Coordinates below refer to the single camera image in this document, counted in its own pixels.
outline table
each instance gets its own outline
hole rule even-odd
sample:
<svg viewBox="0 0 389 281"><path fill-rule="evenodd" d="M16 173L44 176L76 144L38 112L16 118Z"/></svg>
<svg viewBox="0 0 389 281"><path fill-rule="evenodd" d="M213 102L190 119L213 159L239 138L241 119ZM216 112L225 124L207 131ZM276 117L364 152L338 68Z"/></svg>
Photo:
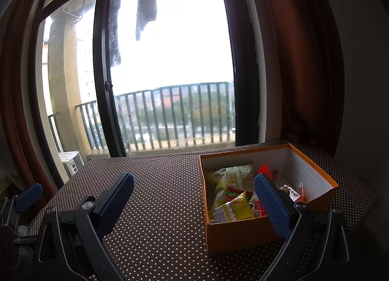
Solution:
<svg viewBox="0 0 389 281"><path fill-rule="evenodd" d="M283 241L207 254L198 155L285 143L287 141L192 153L90 160L40 211L28 234L38 234L47 207L54 205L59 211L74 209L86 194L97 197L121 172L128 171L135 177L135 190L112 234L104 238L104 244L129 280L258 280ZM332 206L342 209L349 231L355 232L377 201L377 195L320 149L295 146L338 183ZM309 257L311 248L312 242L309 242L305 258ZM305 264L300 263L294 273L296 276Z"/></svg>

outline brown curtain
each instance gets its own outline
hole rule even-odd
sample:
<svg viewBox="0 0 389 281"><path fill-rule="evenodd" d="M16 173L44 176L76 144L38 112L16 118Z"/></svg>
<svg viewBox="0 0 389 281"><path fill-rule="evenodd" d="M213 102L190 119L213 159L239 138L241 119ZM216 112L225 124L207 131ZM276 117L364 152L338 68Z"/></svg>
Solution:
<svg viewBox="0 0 389 281"><path fill-rule="evenodd" d="M344 66L328 0L266 0L283 87L283 138L334 155L344 103Z"/></svg>
<svg viewBox="0 0 389 281"><path fill-rule="evenodd" d="M43 198L39 208L56 193L32 146L23 110L21 92L21 48L33 0L16 0L4 35L0 57L0 112L5 136L16 169L26 187L40 183Z"/></svg>

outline yellow snack bag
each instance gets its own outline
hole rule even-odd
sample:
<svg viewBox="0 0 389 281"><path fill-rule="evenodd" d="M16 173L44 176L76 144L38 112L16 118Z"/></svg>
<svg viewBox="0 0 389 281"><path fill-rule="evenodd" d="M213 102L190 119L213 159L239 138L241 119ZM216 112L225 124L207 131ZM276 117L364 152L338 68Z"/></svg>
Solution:
<svg viewBox="0 0 389 281"><path fill-rule="evenodd" d="M233 222L254 218L246 200L246 191L213 211L215 223Z"/></svg>
<svg viewBox="0 0 389 281"><path fill-rule="evenodd" d="M222 168L216 172L208 174L207 185L215 183L214 200L209 217L213 218L213 210L227 202L228 187L239 190L254 191L254 167L253 165L235 166Z"/></svg>

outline metal railing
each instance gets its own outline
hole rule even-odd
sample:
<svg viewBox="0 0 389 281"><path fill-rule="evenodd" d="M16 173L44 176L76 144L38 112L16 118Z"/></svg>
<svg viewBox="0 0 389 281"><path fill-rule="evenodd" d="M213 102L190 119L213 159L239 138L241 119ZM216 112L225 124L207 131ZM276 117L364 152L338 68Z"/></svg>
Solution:
<svg viewBox="0 0 389 281"><path fill-rule="evenodd" d="M126 151L176 148L235 139L231 82L162 87L115 96ZM97 101L77 105L91 149L105 148Z"/></svg>
<svg viewBox="0 0 389 281"><path fill-rule="evenodd" d="M61 152L64 152L66 150L65 150L65 147L64 147L63 142L62 142L60 130L58 128L57 114L58 113L54 113L52 115L49 115L48 119L49 119L50 130L51 130L51 134L52 134L53 139L54 139L55 146L57 147L58 152L61 153Z"/></svg>

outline snack package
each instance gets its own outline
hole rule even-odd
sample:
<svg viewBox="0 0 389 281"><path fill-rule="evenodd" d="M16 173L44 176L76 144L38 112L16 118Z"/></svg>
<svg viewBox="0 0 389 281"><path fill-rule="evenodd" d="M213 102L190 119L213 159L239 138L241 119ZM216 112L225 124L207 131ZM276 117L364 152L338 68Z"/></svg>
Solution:
<svg viewBox="0 0 389 281"><path fill-rule="evenodd" d="M261 174L261 173L266 174L266 175L270 178L270 180L273 181L272 174L271 174L271 172L270 172L269 167L267 166L267 164L264 164L261 168L259 168L259 169L258 169L258 173L259 173L259 174Z"/></svg>
<svg viewBox="0 0 389 281"><path fill-rule="evenodd" d="M215 200L209 211L209 217L213 218L213 211L218 206L227 202L227 189L232 187L242 191L254 191L254 167L253 165L222 168L212 174L220 179L215 188Z"/></svg>
<svg viewBox="0 0 389 281"><path fill-rule="evenodd" d="M227 187L227 198L226 198L226 201L227 202L232 201L233 199L238 197L243 192L244 192L243 190L235 189L233 187ZM250 201L250 199L252 197L252 194L253 194L252 192L246 191L246 200L247 200L247 202Z"/></svg>
<svg viewBox="0 0 389 281"><path fill-rule="evenodd" d="M303 183L301 184L301 194L298 194L295 190L293 190L291 187L287 185L283 185L281 190L285 191L289 197L293 200L293 202L307 202L307 197L304 193L304 185Z"/></svg>
<svg viewBox="0 0 389 281"><path fill-rule="evenodd" d="M264 209L264 207L262 205L262 203L258 199L258 197L257 197L255 192L252 194L252 197L251 197L250 202L248 203L248 205L251 207L251 214L255 218L267 215L266 212L265 212L265 209Z"/></svg>
<svg viewBox="0 0 389 281"><path fill-rule="evenodd" d="M259 168L258 173L259 174L265 173L270 178L270 180L272 180L273 182L275 182L275 180L277 179L277 176L278 176L278 170L273 170L272 172L270 172L267 164L264 164L261 168Z"/></svg>
<svg viewBox="0 0 389 281"><path fill-rule="evenodd" d="M246 200L246 191L213 211L215 223L233 222L254 218Z"/></svg>

